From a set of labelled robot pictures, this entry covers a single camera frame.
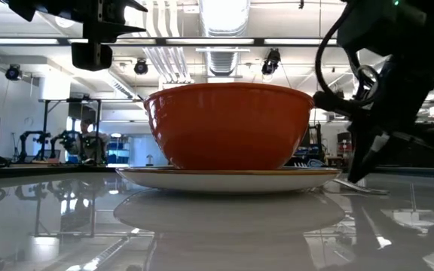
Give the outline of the black background rig frame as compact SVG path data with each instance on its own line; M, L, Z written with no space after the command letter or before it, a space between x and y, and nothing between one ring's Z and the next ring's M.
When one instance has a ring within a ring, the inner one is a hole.
M50 132L47 132L47 119L48 119L48 114L49 112L55 108L58 104L60 104L61 102L64 103L76 103L76 104L80 104L83 105L85 103L90 103L90 102L96 102L97 103L97 111L96 111L96 133L95 136L93 137L86 137L85 140L90 140L90 139L94 139L93 144L94 145L99 145L100 147L102 147L102 142L101 138L100 138L100 134L99 134L99 123L100 123L100 115L101 115L101 110L102 110L102 101L103 99L90 99L90 98L84 98L84 99L79 99L79 98L67 98L67 99L39 99L39 102L43 102L44 103L44 120L43 120L43 128L42 131L39 131L41 134L40 135L40 139L42 139L41 142L41 149L38 152L39 153L39 157L36 156L37 158L39 158L39 161L44 162L45 158L44 158L44 151L45 151L45 145L46 145L46 138L50 138L51 134ZM55 102L56 104L52 107L49 108L49 104ZM57 139L61 139L64 138L66 134L73 134L73 135L77 135L79 137L80 140L80 148L81 148L81 152L79 154L80 159L82 160L86 160L86 154L84 153L84 149L83 149L83 143L84 143L84 139L81 137L80 133L77 133L74 130L71 131L63 131L61 134L59 134L58 136L56 136L56 140ZM51 146L51 153L50 153L50 160L54 159L54 143L51 143L53 141L50 140L50 146Z

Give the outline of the silver metal fork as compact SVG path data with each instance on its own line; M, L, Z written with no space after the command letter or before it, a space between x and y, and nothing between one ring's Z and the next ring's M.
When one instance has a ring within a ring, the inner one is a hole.
M387 195L389 193L388 190L378 190L378 189L371 189L367 187L362 187L357 184L341 180L338 178L333 179L333 182L340 184L341 186L344 186L346 188L349 188L351 190L360 192L360 193L367 193L367 194L373 194L373 195Z

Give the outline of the blue storage bins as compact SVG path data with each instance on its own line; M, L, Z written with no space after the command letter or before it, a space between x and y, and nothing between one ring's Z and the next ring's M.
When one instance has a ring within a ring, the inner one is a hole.
M128 165L130 160L129 138L120 134L113 133L107 144L108 164Z

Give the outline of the person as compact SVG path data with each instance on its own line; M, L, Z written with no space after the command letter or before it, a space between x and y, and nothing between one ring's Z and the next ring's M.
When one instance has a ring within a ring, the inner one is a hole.
M94 161L97 164L106 164L107 145L110 137L102 132L97 132L90 119L80 122L81 136L77 138L75 146L78 153L82 153L85 160Z

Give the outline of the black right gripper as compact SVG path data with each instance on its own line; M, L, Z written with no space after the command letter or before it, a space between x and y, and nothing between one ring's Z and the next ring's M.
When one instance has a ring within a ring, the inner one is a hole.
M337 43L349 55L366 49L387 61L364 121L392 129L410 126L434 89L434 0L349 0ZM387 154L390 135L365 135L362 174Z

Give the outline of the orange bowl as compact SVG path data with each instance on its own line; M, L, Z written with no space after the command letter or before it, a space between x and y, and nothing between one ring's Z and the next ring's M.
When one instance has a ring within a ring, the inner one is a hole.
M271 84L189 84L151 94L151 134L178 169L284 166L307 132L311 96Z

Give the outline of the silver ceiling air duct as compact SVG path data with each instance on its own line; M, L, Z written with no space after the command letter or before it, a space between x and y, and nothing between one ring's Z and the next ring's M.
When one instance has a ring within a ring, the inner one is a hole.
M246 34L251 0L199 0L203 36L240 38ZM237 67L239 53L208 52L206 64L215 76L229 76Z

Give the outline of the round ceramic plate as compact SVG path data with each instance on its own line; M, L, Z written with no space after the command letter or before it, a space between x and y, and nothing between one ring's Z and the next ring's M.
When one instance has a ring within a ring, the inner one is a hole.
M122 178L143 187L194 193L279 193L319 187L341 171L333 168L285 167L273 170L190 170L171 166L116 169Z

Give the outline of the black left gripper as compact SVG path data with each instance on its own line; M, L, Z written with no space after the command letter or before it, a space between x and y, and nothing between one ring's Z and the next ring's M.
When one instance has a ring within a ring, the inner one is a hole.
M120 35L145 32L126 26L125 17L148 9L137 0L32 0L36 11L83 24L83 37L99 42L116 42Z

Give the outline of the black aluminium rig frame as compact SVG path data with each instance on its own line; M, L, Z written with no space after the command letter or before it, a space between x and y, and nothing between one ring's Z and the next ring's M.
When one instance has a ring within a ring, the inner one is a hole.
M119 47L318 47L321 38L169 38L126 37L102 44ZM0 46L67 46L85 38L1 37Z

